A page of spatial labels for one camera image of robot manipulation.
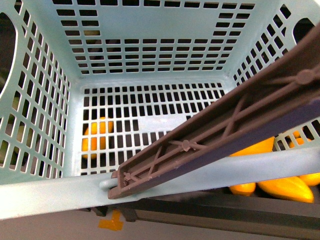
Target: brown plastic bar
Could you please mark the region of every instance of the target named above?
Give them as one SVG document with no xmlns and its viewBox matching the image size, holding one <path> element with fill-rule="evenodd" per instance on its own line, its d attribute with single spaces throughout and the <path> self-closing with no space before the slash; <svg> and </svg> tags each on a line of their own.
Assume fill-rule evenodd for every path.
<svg viewBox="0 0 320 240">
<path fill-rule="evenodd" d="M 282 58 L 122 163 L 108 197 L 147 190 L 318 117 L 319 97 L 320 24 Z"/>
</svg>

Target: plastic basket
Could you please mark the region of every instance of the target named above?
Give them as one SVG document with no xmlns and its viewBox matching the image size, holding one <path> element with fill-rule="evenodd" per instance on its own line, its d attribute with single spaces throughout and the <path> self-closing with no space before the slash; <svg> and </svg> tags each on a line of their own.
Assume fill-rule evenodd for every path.
<svg viewBox="0 0 320 240">
<path fill-rule="evenodd" d="M 0 95 L 1 184 L 116 170 L 289 51 L 319 9 L 313 0 L 1 1 L 16 33 Z M 84 135 L 101 117 L 114 124 L 106 149 L 105 134 Z M 98 148 L 82 151 L 93 138 Z M 280 133 L 275 150 L 289 142 L 318 146 L 319 120 Z"/>
</svg>

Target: yellow mango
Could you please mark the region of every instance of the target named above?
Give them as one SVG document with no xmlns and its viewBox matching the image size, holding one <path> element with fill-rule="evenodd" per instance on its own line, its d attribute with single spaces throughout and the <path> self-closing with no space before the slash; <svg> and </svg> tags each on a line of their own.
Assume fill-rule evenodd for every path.
<svg viewBox="0 0 320 240">
<path fill-rule="evenodd" d="M 237 151 L 231 154 L 231 157 L 242 156 L 242 155 L 251 155 L 251 154 L 262 154 L 272 152 L 272 148 L 274 146 L 275 137 L 270 137 L 266 140 L 258 142 L 252 146 L 249 146 L 245 149 Z"/>
<path fill-rule="evenodd" d="M 109 121 L 108 122 L 108 133 L 112 133 L 114 130 L 114 122 Z M 98 124 L 96 122 L 93 122 L 91 124 L 91 135 L 96 135 L 98 133 Z M 105 134 L 106 133 L 106 122 L 102 121 L 99 124 L 99 134 Z M 89 135 L 89 127 L 84 132 L 85 136 Z M 90 142 L 90 148 L 91 151 L 95 151 L 98 149 L 98 138 L 97 137 L 91 137 Z M 100 150 L 106 149 L 106 137 L 102 136 L 100 137 Z M 86 152 L 89 150 L 89 139 L 84 138 L 82 139 L 82 152 Z M 82 155 L 83 158 L 87 159 L 88 155 Z M 91 154 L 91 159 L 97 158 L 97 154 Z"/>
<path fill-rule="evenodd" d="M 260 181 L 258 186 L 271 196 L 304 203 L 313 203 L 314 194 L 307 184 L 297 176 Z"/>
<path fill-rule="evenodd" d="M 229 187 L 234 195 L 250 196 L 256 189 L 256 183 L 245 183 Z"/>
<path fill-rule="evenodd" d="M 316 186 L 320 184 L 320 172 L 299 176 L 308 186 Z"/>
</svg>

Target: basket grid hole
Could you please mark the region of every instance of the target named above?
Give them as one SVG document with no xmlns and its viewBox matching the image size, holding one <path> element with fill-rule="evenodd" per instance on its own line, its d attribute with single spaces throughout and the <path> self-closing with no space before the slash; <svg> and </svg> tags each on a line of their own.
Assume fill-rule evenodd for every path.
<svg viewBox="0 0 320 240">
<path fill-rule="evenodd" d="M 29 173 L 39 177 L 59 178 L 63 175 L 61 170 L 64 164 L 66 116 L 68 116 L 71 86 L 63 69 L 59 68 L 59 62 L 55 59 L 54 53 L 44 42 L 42 34 L 38 31 L 36 23 L 32 21 L 27 10 L 24 11 L 23 21 L 27 26 L 32 23 L 30 31 L 24 29 L 29 52 L 25 53 L 22 64 L 27 71 L 22 70 L 20 73 L 18 81 L 20 89 L 15 92 L 11 105 L 14 112 L 9 115 L 5 126 L 5 132 L 12 137 L 9 145 L 13 146 L 9 148 L 11 152 L 5 153 L 4 156 L 1 155 L 3 161 L 0 159 L 0 164 L 3 166 L 7 159 L 10 164 L 9 168 L 16 170 L 18 162 L 22 162 L 19 169 L 21 172 L 26 173 L 29 170 Z M 38 67 L 40 59 L 42 59 L 44 72 Z M 17 122 L 17 115 L 28 119 L 33 126 L 26 125 L 22 121 Z M 43 134 L 36 132 L 34 127 L 36 129 L 38 127 L 49 138 L 46 139 Z M 24 152 L 21 148 L 23 145 L 35 152 Z"/>
<path fill-rule="evenodd" d="M 83 2 L 81 4 L 88 4 L 91 5 L 93 4 L 95 1 L 92 1 L 92 3 L 90 2 Z M 144 1 L 145 5 L 150 4 L 151 2 L 160 2 L 160 1 Z M 128 5 L 128 6 L 138 6 L 139 5 L 139 1 L 125 1 L 122 2 L 123 5 Z M 200 2 L 197 1 L 186 1 L 184 3 L 185 7 L 198 7 L 198 5 L 200 4 Z M 164 3 L 165 6 L 180 6 L 180 1 L 165 1 Z M 205 3 L 203 5 L 203 7 L 205 6 L 211 6 L 211 7 L 218 7 L 218 3 L 215 5 L 215 3 Z M 221 5 L 222 9 L 229 9 L 229 10 L 234 10 L 239 6 L 240 9 L 242 10 L 252 10 L 254 8 L 254 4 L 237 4 L 237 3 L 223 3 Z M 69 14 L 68 12 L 66 12 L 65 14 L 66 16 L 70 16 L 73 14 Z M 230 13 L 221 13 L 220 17 L 225 19 L 230 19 L 234 16 L 234 13 L 230 12 Z M 234 22 L 232 27 L 235 29 L 241 29 L 245 26 L 245 23 L 243 21 L 245 21 L 246 19 L 248 19 L 250 16 L 250 13 L 238 13 L 235 15 L 236 19 L 239 19 L 240 22 Z M 72 51 L 75 54 L 75 59 L 76 61 L 78 61 L 78 66 L 80 68 L 80 71 L 82 74 L 84 75 L 89 75 L 89 74 L 106 74 L 106 73 L 111 73 L 111 74 L 116 74 L 116 73 L 137 73 L 137 72 L 169 72 L 169 71 L 212 71 L 212 70 L 222 70 L 223 66 L 222 64 L 224 64 L 225 62 L 223 61 L 217 61 L 217 62 L 212 62 L 212 66 L 205 66 L 204 61 L 202 61 L 201 63 L 199 63 L 199 66 L 190 66 L 190 67 L 184 67 L 184 66 L 175 66 L 175 62 L 179 61 L 175 61 L 175 59 L 179 60 L 179 59 L 193 59 L 193 58 L 197 58 L 197 59 L 202 59 L 202 58 L 222 58 L 222 55 L 219 56 L 219 54 L 197 54 L 196 52 L 205 52 L 207 53 L 208 51 L 221 51 L 221 49 L 223 49 L 223 51 L 232 51 L 233 46 L 224 46 L 219 47 L 219 46 L 193 46 L 193 44 L 191 43 L 190 39 L 187 39 L 187 42 L 185 42 L 186 44 L 190 44 L 190 46 L 178 46 L 177 48 L 173 48 L 172 46 L 159 46 L 157 44 L 157 39 L 150 39 L 150 42 L 148 42 L 148 39 L 144 39 L 142 41 L 140 41 L 139 39 L 124 39 L 120 40 L 120 39 L 107 39 L 105 41 L 105 44 L 107 45 L 106 48 L 103 47 L 104 42 L 102 41 L 102 39 L 99 39 L 101 33 L 98 30 L 98 28 L 94 28 L 94 26 L 99 26 L 99 21 L 97 20 L 82 20 L 82 25 L 84 27 L 88 27 L 88 30 L 83 30 L 84 33 L 84 38 L 85 39 L 74 39 L 75 36 L 79 36 L 81 35 L 79 30 L 72 30 L 71 28 L 68 29 L 68 27 L 71 26 L 77 26 L 78 22 L 75 20 L 66 20 L 66 19 L 62 19 L 61 20 L 61 24 L 64 27 L 67 27 L 67 29 L 65 30 L 65 33 L 68 37 L 73 37 L 72 39 L 69 39 L 69 44 L 71 46 L 84 46 L 84 47 L 73 47 Z M 231 30 L 230 32 L 228 31 L 215 31 L 214 35 L 215 36 L 227 36 L 228 38 L 230 37 L 238 37 L 241 34 L 241 31 L 239 30 Z M 174 39 L 168 39 L 168 41 L 166 41 L 165 39 L 162 39 L 160 41 L 161 44 L 172 44 L 174 43 Z M 211 44 L 218 44 L 218 41 L 220 41 L 220 39 L 217 39 L 217 41 L 215 42 L 214 39 L 212 39 Z M 141 42 L 143 44 L 157 44 L 154 46 L 146 46 L 146 45 L 141 45 Z M 208 42 L 207 39 L 204 40 L 204 42 L 199 42 L 199 41 L 195 41 L 194 44 L 203 44 L 205 42 Z M 236 43 L 236 39 L 227 39 L 226 44 L 235 44 Z M 90 47 L 90 45 L 99 45 L 100 47 Z M 159 59 L 167 59 L 167 60 L 172 60 L 172 61 L 154 61 L 156 59 L 156 53 L 160 53 L 160 52 L 172 52 L 172 51 L 177 51 L 177 52 L 185 52 L 185 53 L 177 53 L 177 54 L 160 54 L 158 56 Z M 95 54 L 95 55 L 90 55 L 88 56 L 89 59 L 87 59 L 86 56 L 81 55 L 88 52 L 89 54 Z M 127 53 L 125 54 L 125 56 L 122 55 L 117 55 L 116 53 Z M 224 58 L 228 58 L 229 54 L 228 53 L 223 53 L 223 57 Z M 108 64 L 105 64 L 104 62 L 97 62 L 97 61 L 104 61 L 105 59 L 108 59 Z M 144 61 L 142 64 L 137 61 L 138 59 L 150 59 L 151 61 Z M 161 65 L 163 65 L 163 62 L 165 62 L 165 65 L 169 65 L 167 64 L 167 62 L 170 62 L 170 66 L 168 67 L 161 67 Z"/>
<path fill-rule="evenodd" d="M 291 15 L 285 5 L 282 5 L 280 12 L 286 19 Z M 237 86 L 288 52 L 286 48 L 283 48 L 284 44 L 281 40 L 282 36 L 280 35 L 280 33 L 282 33 L 284 36 L 286 27 L 277 30 L 277 28 L 283 27 L 284 23 L 278 15 L 274 16 L 273 23 L 267 26 L 266 31 L 261 34 L 261 40 L 255 43 L 255 46 L 250 50 L 250 54 L 247 55 L 245 61 L 241 63 L 242 70 L 238 68 L 236 74 L 233 75 Z"/>
<path fill-rule="evenodd" d="M 89 150 L 89 154 L 85 154 L 86 151 L 82 153 L 81 169 L 104 167 L 109 172 L 110 167 L 117 168 L 131 157 L 137 147 L 145 148 L 166 133 L 141 132 L 143 129 L 139 128 L 135 117 L 183 113 L 193 115 L 224 94 L 219 82 L 84 89 L 82 135 L 87 143 L 97 142 L 97 149 Z M 92 124 L 101 117 L 113 119 L 114 124 L 114 130 L 105 139 L 106 149 L 101 149 L 98 143 L 105 138 L 104 134 L 90 134 Z M 101 122 L 103 120 L 97 121 L 97 128 Z"/>
</svg>

